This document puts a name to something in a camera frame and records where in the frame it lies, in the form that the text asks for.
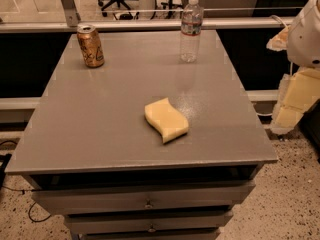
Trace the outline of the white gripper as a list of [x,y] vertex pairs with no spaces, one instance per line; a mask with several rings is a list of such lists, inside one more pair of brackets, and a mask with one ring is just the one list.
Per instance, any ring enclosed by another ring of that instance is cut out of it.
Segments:
[[[290,27],[284,27],[271,38],[266,48],[272,51],[287,49]],[[320,99],[320,70],[291,64],[292,75],[284,74],[278,89],[278,100],[272,112],[271,131],[284,135],[294,129],[298,122]]]

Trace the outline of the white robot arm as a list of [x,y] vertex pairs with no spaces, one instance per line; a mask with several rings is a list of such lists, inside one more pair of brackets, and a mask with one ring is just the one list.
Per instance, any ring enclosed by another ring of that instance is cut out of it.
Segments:
[[309,0],[290,26],[285,26],[266,45],[287,52],[296,73],[284,74],[272,112],[271,131],[284,135],[320,99],[320,0]]

